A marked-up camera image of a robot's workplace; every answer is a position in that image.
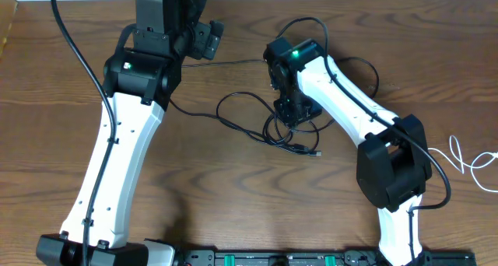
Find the tangled black cable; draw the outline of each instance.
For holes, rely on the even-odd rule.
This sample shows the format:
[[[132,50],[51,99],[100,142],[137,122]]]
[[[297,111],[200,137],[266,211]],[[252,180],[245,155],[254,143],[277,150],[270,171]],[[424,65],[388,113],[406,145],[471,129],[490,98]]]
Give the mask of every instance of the tangled black cable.
[[[374,88],[372,94],[370,95],[370,98],[374,98],[375,95],[377,94],[377,91],[379,90],[379,84],[380,84],[380,78],[379,78],[379,74],[378,74],[377,70],[367,60],[359,58],[359,57],[343,58],[343,59],[337,60],[336,62],[342,63],[342,62],[351,61],[351,60],[361,61],[372,68],[372,70],[376,76],[376,84],[375,84],[375,88]],[[233,64],[244,64],[244,63],[254,63],[254,62],[265,62],[265,61],[264,60],[228,61],[228,62],[200,64],[200,65],[189,65],[189,66],[184,66],[184,68],[218,66],[218,65],[233,65]],[[270,112],[270,115],[266,119],[266,122],[264,123],[264,126],[263,126],[261,133],[243,128],[240,125],[235,124],[232,121],[229,121],[226,118],[221,117],[219,115],[219,108],[225,100],[227,100],[228,98],[230,98],[232,96],[240,96],[240,95],[252,96],[256,100],[258,100],[261,104],[263,104],[263,106],[265,106],[265,108]],[[270,107],[261,97],[259,97],[258,95],[254,94],[254,93],[251,93],[251,92],[235,92],[235,93],[231,93],[231,94],[224,96],[218,102],[218,105],[216,106],[216,115],[203,114],[203,113],[191,113],[191,112],[188,112],[186,110],[181,109],[178,105],[176,105],[176,103],[174,101],[170,100],[170,102],[173,105],[173,107],[175,107],[177,110],[179,110],[183,114],[190,115],[190,116],[196,116],[196,117],[209,117],[212,119],[216,119],[216,120],[220,121],[223,125],[227,126],[228,128],[243,132],[250,139],[252,139],[256,142],[259,142],[259,143],[265,144],[265,145],[272,145],[272,146],[275,146],[281,150],[284,150],[284,151],[287,151],[287,152],[290,152],[293,154],[298,154],[298,155],[320,156],[321,151],[316,150],[318,147],[318,144],[320,143],[319,132],[326,129],[327,127],[329,127],[330,125],[332,125],[335,122],[333,119],[331,119],[325,126],[317,128],[317,126],[315,125],[315,123],[313,121],[308,121],[307,123],[309,125],[311,125],[313,130],[300,130],[297,128],[287,128],[287,132],[285,134],[283,134],[279,130],[279,123],[280,124],[283,124],[283,123],[280,121],[280,119],[276,115],[273,108]],[[270,125],[274,126],[275,132],[276,132],[278,138],[274,138],[270,134]],[[315,140],[313,147],[308,148],[305,145],[301,145],[301,144],[291,144],[291,141],[292,141],[295,133],[315,134],[316,140]]]

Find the black plastic cover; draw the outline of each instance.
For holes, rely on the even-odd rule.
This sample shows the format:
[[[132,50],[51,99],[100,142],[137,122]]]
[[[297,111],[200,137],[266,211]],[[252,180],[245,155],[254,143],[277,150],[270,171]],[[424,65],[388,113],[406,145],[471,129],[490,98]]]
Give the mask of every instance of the black plastic cover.
[[[415,116],[397,119],[395,127],[427,150],[423,125]],[[398,148],[389,153],[386,144]],[[430,161],[391,129],[379,135],[370,133],[358,145],[356,180],[363,194],[378,208],[397,211],[400,204],[424,193],[426,181],[431,177]]]
[[[59,234],[42,235],[37,245],[37,257],[48,266],[80,266],[82,244],[61,238]],[[92,266],[146,266],[149,250],[140,243],[127,243],[117,249],[89,247]]]
[[[164,110],[181,81],[185,57],[215,57],[223,24],[199,22],[207,0],[136,0],[137,23],[127,26],[104,67],[107,96],[116,92],[157,102]],[[129,36],[133,48],[125,48]]]

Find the black bracket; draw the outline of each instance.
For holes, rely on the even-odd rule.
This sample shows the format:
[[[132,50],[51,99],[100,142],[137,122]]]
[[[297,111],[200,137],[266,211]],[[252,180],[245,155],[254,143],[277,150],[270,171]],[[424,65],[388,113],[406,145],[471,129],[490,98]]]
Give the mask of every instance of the black bracket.
[[[137,23],[121,33],[104,66],[107,96],[126,93],[157,102],[164,110],[181,81],[185,57],[212,60],[223,35],[222,23],[199,22],[207,0],[136,0]],[[129,36],[133,48],[125,48]]]
[[[415,116],[395,119],[394,127],[427,150],[423,125]],[[378,135],[369,133],[365,138],[358,145],[356,180],[374,206],[395,212],[400,204],[426,191],[432,170],[430,161],[417,148],[392,129]]]
[[[42,235],[38,241],[37,257],[50,266],[76,266],[81,264],[82,244],[67,240],[59,234]],[[91,265],[146,266],[149,250],[140,243],[127,243],[118,249],[108,249],[101,241],[98,247],[89,247]]]
[[[286,38],[280,37],[266,48],[263,58],[268,63],[271,84],[273,89],[280,91],[280,98],[273,106],[277,117],[287,127],[295,127],[322,112],[319,103],[301,92],[296,78],[306,63],[322,54],[323,49],[314,40],[293,47]]]
[[[268,259],[268,266],[289,266],[287,256],[272,256]]]

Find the wood grain surface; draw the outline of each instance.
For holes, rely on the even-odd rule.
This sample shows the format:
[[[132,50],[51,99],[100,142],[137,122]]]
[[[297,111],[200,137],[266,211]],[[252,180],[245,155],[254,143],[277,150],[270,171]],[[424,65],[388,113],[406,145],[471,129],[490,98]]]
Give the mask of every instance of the wood grain surface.
[[[68,30],[98,75],[135,3],[61,2]],[[359,56],[381,74],[377,101],[416,115],[428,143],[449,152],[457,135],[467,162],[498,149],[498,0],[210,0],[202,19],[225,23],[216,61],[261,58],[290,20],[323,19],[334,57]],[[292,42],[316,38],[295,25]],[[186,64],[198,61],[186,60]],[[361,64],[343,66],[368,90]],[[183,70],[173,95],[189,111],[213,112],[227,93],[251,91],[271,103],[261,63]],[[235,98],[222,114],[260,129],[267,111]],[[100,119],[100,98],[62,38],[47,2],[23,2],[0,59],[0,264],[39,264],[41,234],[56,233],[78,194]],[[327,116],[318,118],[324,123]],[[309,135],[302,142],[313,142]],[[130,241],[159,238],[219,249],[375,247],[377,210],[356,183],[356,148],[337,125],[321,134],[319,158],[260,145],[217,121],[167,111],[149,147],[135,193]],[[481,191],[441,156],[453,197],[422,212],[419,237],[433,250],[471,250],[498,264],[498,195]],[[477,173],[498,189],[498,162]],[[436,174],[423,203],[444,196]]]

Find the green terminal block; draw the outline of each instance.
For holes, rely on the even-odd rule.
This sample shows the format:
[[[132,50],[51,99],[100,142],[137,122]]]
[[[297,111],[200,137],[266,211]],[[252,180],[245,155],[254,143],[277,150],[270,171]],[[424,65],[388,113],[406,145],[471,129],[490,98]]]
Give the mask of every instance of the green terminal block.
[[[325,257],[325,266],[337,266],[335,264],[335,257],[334,256]]]
[[[235,266],[235,255],[225,255],[225,266]]]

